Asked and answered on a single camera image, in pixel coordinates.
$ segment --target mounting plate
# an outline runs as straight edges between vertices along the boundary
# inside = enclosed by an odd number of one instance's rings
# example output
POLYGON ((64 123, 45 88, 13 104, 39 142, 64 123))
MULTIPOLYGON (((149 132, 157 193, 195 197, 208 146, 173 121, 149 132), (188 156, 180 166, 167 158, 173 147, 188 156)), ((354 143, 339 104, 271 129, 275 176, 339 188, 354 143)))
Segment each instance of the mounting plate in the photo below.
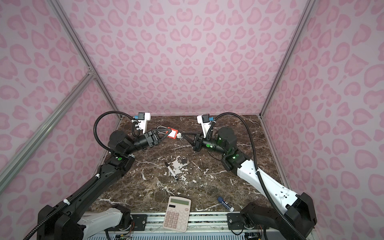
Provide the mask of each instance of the mounting plate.
POLYGON ((242 230, 246 229, 244 218, 241 214, 227 214, 227 223, 228 223, 228 229, 229 230, 242 230))

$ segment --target red tag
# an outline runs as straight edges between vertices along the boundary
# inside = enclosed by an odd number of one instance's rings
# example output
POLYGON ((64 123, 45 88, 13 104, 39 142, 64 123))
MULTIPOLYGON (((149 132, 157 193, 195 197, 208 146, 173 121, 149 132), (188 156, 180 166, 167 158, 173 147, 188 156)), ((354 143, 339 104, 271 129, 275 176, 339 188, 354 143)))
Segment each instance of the red tag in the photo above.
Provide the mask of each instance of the red tag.
POLYGON ((176 129, 173 129, 173 128, 171 128, 171 129, 172 129, 172 132, 167 137, 176 139, 176 135, 177 135, 178 131, 176 129))

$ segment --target metal rail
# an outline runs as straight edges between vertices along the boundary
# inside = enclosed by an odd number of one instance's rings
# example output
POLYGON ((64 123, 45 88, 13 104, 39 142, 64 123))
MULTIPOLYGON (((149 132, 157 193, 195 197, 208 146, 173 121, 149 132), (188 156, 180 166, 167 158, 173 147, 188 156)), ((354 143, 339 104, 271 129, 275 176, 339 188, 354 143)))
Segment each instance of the metal rail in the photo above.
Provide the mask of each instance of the metal rail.
POLYGON ((96 74, 96 82, 99 85, 101 92, 104 94, 106 99, 108 100, 109 104, 115 111, 119 111, 119 108, 117 107, 115 101, 113 100, 112 96, 110 95, 109 91, 105 87, 103 81, 101 80, 101 77, 99 73, 97 72, 97 69, 93 65, 90 57, 88 56, 85 47, 82 45, 80 38, 76 34, 75 30, 72 27, 71 22, 69 21, 69 18, 67 14, 65 13, 62 5, 60 4, 59 0, 47 0, 49 5, 51 6, 52 10, 54 11, 57 19, 60 21, 63 29, 67 33, 68 37, 72 41, 74 47, 77 49, 79 56, 82 58, 86 66, 89 70, 92 70, 96 74))
POLYGON ((0 194, 6 189, 19 171, 27 163, 31 155, 44 142, 48 134, 55 128, 68 109, 75 103, 77 98, 83 93, 88 84, 95 78, 92 71, 88 72, 79 84, 66 96, 53 113, 41 124, 34 135, 25 143, 24 147, 14 155, 5 169, 0 173, 0 194))
POLYGON ((293 53, 296 49, 296 46, 299 43, 300 38, 303 35, 305 28, 306 28, 306 26, 307 26, 307 24, 311 18, 312 13, 315 10, 318 2, 319 2, 319 0, 308 0, 308 2, 306 3, 304 10, 303 10, 303 14, 301 15, 299 23, 297 24, 297 27, 293 33, 293 36, 292 36, 292 39, 288 45, 287 51, 285 52, 284 58, 283 58, 280 66, 279 66, 279 69, 277 70, 277 74, 276 74, 275 79, 273 80, 272 86, 268 92, 265 103, 264 103, 264 105, 260 111, 261 116, 264 116, 264 114, 268 108, 268 105, 272 100, 273 94, 275 93, 276 88, 277 88, 279 82, 281 81, 281 79, 284 75, 285 69, 287 68, 289 61, 293 56, 293 53))

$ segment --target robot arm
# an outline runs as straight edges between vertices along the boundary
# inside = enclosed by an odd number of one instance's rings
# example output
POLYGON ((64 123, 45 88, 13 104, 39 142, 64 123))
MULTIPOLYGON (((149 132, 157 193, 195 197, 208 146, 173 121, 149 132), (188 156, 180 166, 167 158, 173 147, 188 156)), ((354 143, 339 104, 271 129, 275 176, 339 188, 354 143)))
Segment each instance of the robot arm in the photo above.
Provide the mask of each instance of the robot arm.
MULTIPOLYGON (((199 122, 199 119, 210 119, 210 117, 209 115, 203 115, 197 119, 199 122)), ((255 164, 251 158, 237 148, 237 137, 232 128, 222 127, 219 129, 216 139, 207 138, 206 136, 210 134, 209 129, 212 129, 210 126, 211 122, 204 122, 204 125, 202 124, 203 133, 183 133, 182 136, 191 144, 194 151, 198 152, 201 149, 207 149, 220 153, 222 155, 220 161, 225 170, 231 171, 233 174, 244 179, 266 196, 257 175, 257 172, 259 172, 271 200, 286 220, 302 235, 308 236, 317 223, 312 198, 306 193, 298 195, 296 192, 278 183, 260 168, 255 169, 255 164)), ((292 228, 288 227, 285 220, 274 208, 261 207, 256 202, 251 202, 240 213, 245 223, 250 223, 249 227, 262 224, 279 230, 288 240, 297 239, 297 236, 292 234, 292 228)))
POLYGON ((134 139, 123 131, 114 131, 108 142, 112 156, 99 167, 96 175, 97 181, 94 181, 95 178, 91 179, 73 193, 69 199, 72 196, 78 195, 78 197, 69 205, 67 200, 67 202, 58 203, 55 207, 47 205, 42 208, 38 214, 39 223, 47 216, 52 215, 58 207, 67 205, 41 225, 37 230, 37 239, 87 239, 101 229, 114 226, 122 229, 128 228, 131 224, 130 210, 120 205, 114 205, 107 211, 92 217, 82 218, 82 216, 103 192, 129 171, 135 161, 133 152, 160 144, 171 131, 169 128, 152 129, 134 139), (160 138, 159 132, 165 134, 160 138))

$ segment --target cable tie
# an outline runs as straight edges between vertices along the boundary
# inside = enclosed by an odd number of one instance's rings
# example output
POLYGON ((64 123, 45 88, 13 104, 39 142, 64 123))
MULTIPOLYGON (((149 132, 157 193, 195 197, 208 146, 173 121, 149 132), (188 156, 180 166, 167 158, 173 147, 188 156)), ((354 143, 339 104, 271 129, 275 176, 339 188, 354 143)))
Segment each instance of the cable tie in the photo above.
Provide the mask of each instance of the cable tie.
POLYGON ((68 201, 68 199, 64 199, 63 202, 67 204, 68 206, 71 205, 71 203, 68 201))

